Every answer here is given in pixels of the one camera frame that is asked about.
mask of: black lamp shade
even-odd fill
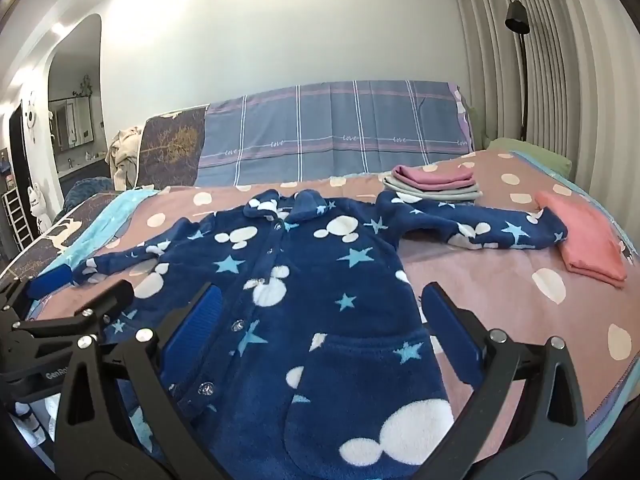
[[[516,34],[529,34],[531,29],[529,27],[529,17],[527,16],[527,9],[524,5],[514,0],[509,4],[509,10],[507,10],[507,19],[504,20],[504,24],[507,28]]]

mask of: floor lamp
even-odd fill
[[[515,32],[520,37],[520,54],[522,56],[522,78],[524,80],[524,103],[522,107],[522,127],[520,129],[520,140],[527,140],[527,119],[529,117],[529,72],[527,71],[527,49],[524,44],[524,37],[531,32],[529,27],[529,17],[527,9],[518,0],[509,4],[507,19],[504,24],[511,32]]]

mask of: metal bolt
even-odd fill
[[[564,339],[558,337],[557,335],[551,338],[551,346],[556,350],[562,350],[565,346]]]
[[[206,383],[202,383],[200,385],[200,387],[198,388],[198,393],[201,395],[211,396],[213,395],[213,392],[215,390],[216,388],[213,383],[209,383],[209,381],[207,381]]]
[[[151,341],[151,338],[154,336],[154,331],[150,328],[141,328],[136,332],[136,339],[141,343],[146,343],[147,341]]]
[[[233,325],[231,325],[231,330],[234,332],[240,332],[244,328],[244,319],[236,320]]]
[[[85,348],[89,348],[91,343],[94,342],[90,335],[83,335],[80,339],[78,339],[78,348],[84,350]]]
[[[507,341],[507,333],[504,330],[500,330],[499,328],[494,328],[489,332],[489,337],[491,341],[496,343],[504,343]]]

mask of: shirt sleeve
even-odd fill
[[[159,258],[170,250],[171,244],[188,240],[188,237],[195,235],[199,229],[199,223],[192,223],[186,218],[180,218],[167,231],[147,240],[143,244],[118,253],[94,256],[80,262],[73,269],[74,282],[78,284],[85,282],[97,283],[103,280],[105,276],[128,269],[145,260]]]
[[[408,231],[427,229],[443,243],[467,249],[543,249],[565,240],[567,228],[548,208],[538,213],[420,199],[383,191],[377,215],[382,236],[398,246]]]

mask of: snap button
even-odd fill
[[[207,381],[206,383],[202,383],[198,388],[198,393],[206,396],[213,395],[214,391],[215,391],[215,387],[213,383],[209,383],[209,381]]]
[[[231,330],[234,332],[240,332],[244,328],[244,319],[237,319],[233,325],[231,325]]]

